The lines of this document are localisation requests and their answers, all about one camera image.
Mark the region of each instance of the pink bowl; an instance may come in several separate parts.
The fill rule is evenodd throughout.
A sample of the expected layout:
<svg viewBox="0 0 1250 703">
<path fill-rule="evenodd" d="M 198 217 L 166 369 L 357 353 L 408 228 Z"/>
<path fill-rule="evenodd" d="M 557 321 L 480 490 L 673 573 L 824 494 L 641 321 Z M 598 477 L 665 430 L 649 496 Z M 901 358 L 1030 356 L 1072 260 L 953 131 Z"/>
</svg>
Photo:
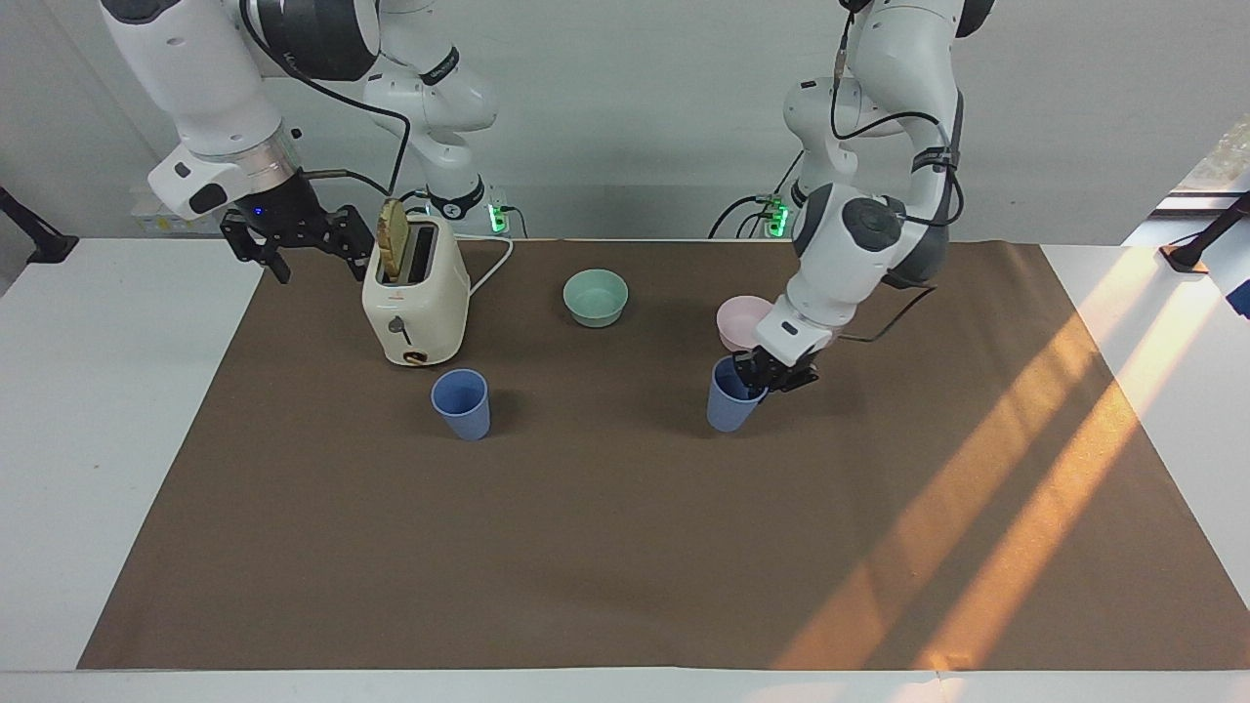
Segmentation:
<svg viewBox="0 0 1250 703">
<path fill-rule="evenodd" d="M 730 298 L 716 310 L 720 343 L 730 352 L 755 349 L 755 328 L 772 311 L 772 303 L 754 295 Z"/>
</svg>

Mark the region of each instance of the black stand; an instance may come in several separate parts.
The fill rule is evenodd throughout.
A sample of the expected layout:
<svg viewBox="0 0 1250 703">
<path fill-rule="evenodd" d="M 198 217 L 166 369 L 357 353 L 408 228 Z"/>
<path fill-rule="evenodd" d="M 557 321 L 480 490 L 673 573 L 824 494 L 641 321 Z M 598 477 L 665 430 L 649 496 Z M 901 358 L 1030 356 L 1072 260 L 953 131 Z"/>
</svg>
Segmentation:
<svg viewBox="0 0 1250 703">
<path fill-rule="evenodd" d="M 8 190 L 0 188 L 0 210 L 35 243 L 35 253 L 26 259 L 28 264 L 60 264 L 78 245 L 76 236 L 61 234 L 60 230 L 30 211 Z"/>
<path fill-rule="evenodd" d="M 1164 259 L 1166 259 L 1171 268 L 1178 273 L 1210 273 L 1202 264 L 1202 253 L 1246 215 L 1250 215 L 1250 191 L 1241 195 L 1241 198 L 1225 210 L 1224 214 L 1216 218 L 1209 228 L 1199 233 L 1198 236 L 1194 238 L 1194 241 L 1190 241 L 1184 246 L 1164 246 L 1160 251 L 1162 253 Z"/>
</svg>

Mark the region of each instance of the cup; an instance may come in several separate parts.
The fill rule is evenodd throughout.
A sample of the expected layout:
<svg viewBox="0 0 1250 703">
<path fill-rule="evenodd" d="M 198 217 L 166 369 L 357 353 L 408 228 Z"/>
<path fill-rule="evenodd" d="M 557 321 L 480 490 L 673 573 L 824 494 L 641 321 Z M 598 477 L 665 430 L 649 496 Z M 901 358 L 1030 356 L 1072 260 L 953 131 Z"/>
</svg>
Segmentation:
<svg viewBox="0 0 1250 703">
<path fill-rule="evenodd" d="M 716 310 L 720 343 L 730 352 L 749 352 L 759 344 L 755 328 L 772 311 L 772 303 L 754 295 L 730 298 Z"/>
<path fill-rule="evenodd" d="M 738 432 L 755 408 L 768 395 L 761 390 L 754 398 L 738 378 L 734 358 L 725 357 L 711 370 L 711 388 L 708 390 L 708 424 L 718 432 Z"/>
<path fill-rule="evenodd" d="M 442 374 L 430 390 L 430 403 L 460 439 L 478 442 L 490 433 L 490 388 L 478 372 Z"/>
<path fill-rule="evenodd" d="M 606 269 L 589 269 L 564 284 L 564 305 L 581 326 L 605 328 L 620 319 L 629 286 Z"/>
</svg>

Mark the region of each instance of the white power cord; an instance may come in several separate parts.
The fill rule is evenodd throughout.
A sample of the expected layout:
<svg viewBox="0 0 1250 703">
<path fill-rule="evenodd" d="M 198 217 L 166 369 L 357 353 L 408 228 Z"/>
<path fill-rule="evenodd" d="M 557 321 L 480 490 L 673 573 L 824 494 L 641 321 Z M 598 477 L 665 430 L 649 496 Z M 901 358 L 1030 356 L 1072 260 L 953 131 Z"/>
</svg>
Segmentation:
<svg viewBox="0 0 1250 703">
<path fill-rule="evenodd" d="M 486 274 L 484 276 L 481 276 L 481 279 L 478 283 L 472 284 L 472 288 L 469 289 L 469 296 L 472 298 L 472 295 L 475 293 L 478 293 L 478 289 L 480 289 L 482 285 L 485 285 L 486 281 L 490 280 L 490 276 L 495 275 L 495 271 L 498 271 L 499 269 L 504 268 L 504 264 L 508 263 L 508 260 L 512 256 L 512 249 L 515 249 L 516 245 L 512 243 L 511 239 L 509 239 L 506 236 L 482 236 L 482 235 L 476 235 L 476 234 L 458 234 L 456 239 L 461 239 L 461 240 L 466 240 L 466 241 L 501 241 L 501 243 L 504 243 L 504 244 L 508 245 L 508 250 L 504 251 L 504 255 L 499 258 L 499 261 L 496 261 L 495 265 L 491 266 L 491 269 L 489 271 L 486 271 Z"/>
</svg>

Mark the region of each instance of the green bowl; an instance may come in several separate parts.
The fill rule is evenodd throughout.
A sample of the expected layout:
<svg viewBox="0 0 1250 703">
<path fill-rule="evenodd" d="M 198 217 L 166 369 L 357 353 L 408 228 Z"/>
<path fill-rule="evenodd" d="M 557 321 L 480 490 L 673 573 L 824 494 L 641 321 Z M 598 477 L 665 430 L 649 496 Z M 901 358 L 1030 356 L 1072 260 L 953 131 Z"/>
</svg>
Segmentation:
<svg viewBox="0 0 1250 703">
<path fill-rule="evenodd" d="M 629 300 L 625 280 L 606 269 L 590 269 L 564 284 L 564 304 L 581 326 L 604 328 L 620 319 Z"/>
</svg>

